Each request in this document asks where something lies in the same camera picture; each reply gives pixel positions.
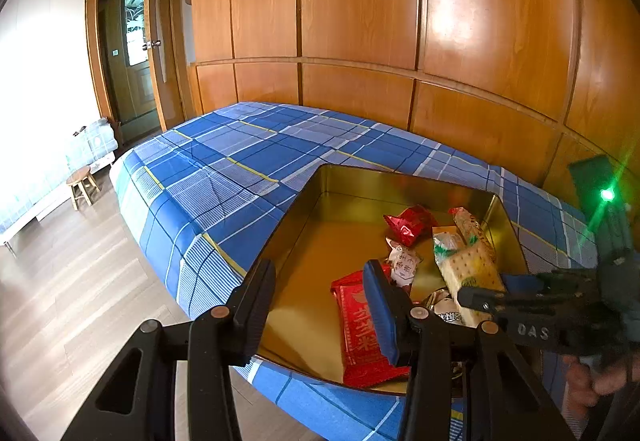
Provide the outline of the right hand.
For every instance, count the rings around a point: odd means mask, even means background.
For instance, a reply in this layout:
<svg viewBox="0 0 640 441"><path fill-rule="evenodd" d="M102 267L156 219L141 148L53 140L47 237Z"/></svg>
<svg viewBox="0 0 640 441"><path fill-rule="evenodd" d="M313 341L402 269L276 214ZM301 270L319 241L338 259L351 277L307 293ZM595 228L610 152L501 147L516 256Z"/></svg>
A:
<svg viewBox="0 0 640 441"><path fill-rule="evenodd" d="M564 355L563 363L566 365L566 385L562 415L567 421L583 423L600 398L614 395L626 386L627 365L624 361L608 366L602 373L594 373L574 355Z"/></svg>

